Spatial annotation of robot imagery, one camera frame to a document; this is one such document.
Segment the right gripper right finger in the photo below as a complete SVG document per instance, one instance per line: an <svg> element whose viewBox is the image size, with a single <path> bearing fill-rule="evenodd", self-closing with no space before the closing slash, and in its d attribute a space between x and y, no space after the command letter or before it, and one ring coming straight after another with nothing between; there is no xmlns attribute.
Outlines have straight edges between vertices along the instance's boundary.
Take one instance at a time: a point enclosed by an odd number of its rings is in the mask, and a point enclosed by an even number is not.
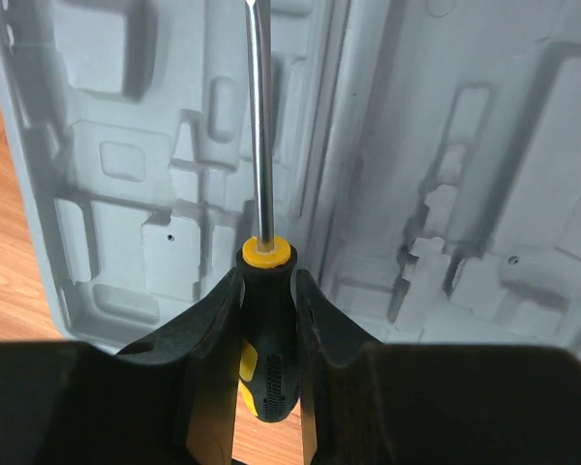
<svg viewBox="0 0 581 465"><path fill-rule="evenodd" d="M581 362L527 345L385 344L296 274L308 464L581 464Z"/></svg>

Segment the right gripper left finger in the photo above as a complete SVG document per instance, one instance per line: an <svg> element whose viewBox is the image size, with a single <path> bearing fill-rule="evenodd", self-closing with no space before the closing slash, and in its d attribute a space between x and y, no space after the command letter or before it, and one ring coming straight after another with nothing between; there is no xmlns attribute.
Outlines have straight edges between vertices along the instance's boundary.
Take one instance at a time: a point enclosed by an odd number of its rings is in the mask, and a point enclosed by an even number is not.
<svg viewBox="0 0 581 465"><path fill-rule="evenodd" d="M242 281L119 353L0 343L0 464L229 464Z"/></svg>

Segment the flathead screwdriver black yellow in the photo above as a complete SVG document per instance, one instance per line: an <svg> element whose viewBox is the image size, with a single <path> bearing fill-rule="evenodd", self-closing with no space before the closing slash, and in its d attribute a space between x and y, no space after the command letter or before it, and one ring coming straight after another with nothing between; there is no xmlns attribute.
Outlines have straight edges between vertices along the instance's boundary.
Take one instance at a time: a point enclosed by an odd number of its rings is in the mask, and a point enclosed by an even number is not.
<svg viewBox="0 0 581 465"><path fill-rule="evenodd" d="M252 414L273 423L284 420L299 397L291 295L297 254L274 227L270 4L248 1L245 11L258 228L237 254L244 283L239 387Z"/></svg>

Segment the grey plastic tool case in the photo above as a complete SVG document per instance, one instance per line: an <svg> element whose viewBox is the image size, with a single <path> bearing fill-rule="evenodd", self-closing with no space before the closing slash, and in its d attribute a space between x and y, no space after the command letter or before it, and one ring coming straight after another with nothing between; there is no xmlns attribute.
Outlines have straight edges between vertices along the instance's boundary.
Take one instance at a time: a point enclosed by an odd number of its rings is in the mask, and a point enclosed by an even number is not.
<svg viewBox="0 0 581 465"><path fill-rule="evenodd" d="M274 1L276 233L393 342L581 359L581 1ZM0 1L54 324L116 351L257 230L241 1Z"/></svg>

